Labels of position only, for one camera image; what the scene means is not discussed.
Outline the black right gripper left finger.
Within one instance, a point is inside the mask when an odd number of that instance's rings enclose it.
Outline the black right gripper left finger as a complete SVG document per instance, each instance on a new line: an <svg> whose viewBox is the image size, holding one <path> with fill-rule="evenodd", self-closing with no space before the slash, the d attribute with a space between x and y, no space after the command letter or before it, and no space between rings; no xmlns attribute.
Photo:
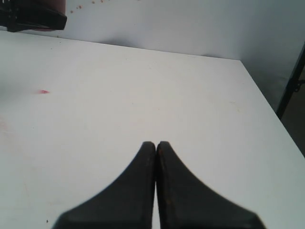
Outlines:
<svg viewBox="0 0 305 229"><path fill-rule="evenodd" d="M55 229L150 229L156 149L143 142L126 169L103 191L59 216Z"/></svg>

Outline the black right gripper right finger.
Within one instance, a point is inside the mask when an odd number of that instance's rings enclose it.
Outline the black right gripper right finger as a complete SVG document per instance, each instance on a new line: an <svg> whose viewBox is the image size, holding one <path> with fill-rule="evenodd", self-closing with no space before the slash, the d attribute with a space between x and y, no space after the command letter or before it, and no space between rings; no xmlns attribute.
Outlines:
<svg viewBox="0 0 305 229"><path fill-rule="evenodd" d="M162 229L264 229L260 218L200 181L169 142L156 153L156 189Z"/></svg>

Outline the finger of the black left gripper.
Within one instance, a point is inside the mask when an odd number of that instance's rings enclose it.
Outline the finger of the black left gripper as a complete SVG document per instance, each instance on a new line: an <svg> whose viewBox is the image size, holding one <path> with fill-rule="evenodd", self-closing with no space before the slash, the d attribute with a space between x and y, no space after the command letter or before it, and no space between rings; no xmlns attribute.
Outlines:
<svg viewBox="0 0 305 229"><path fill-rule="evenodd" d="M65 0L2 0L0 26L9 32L64 30Z"/></svg>

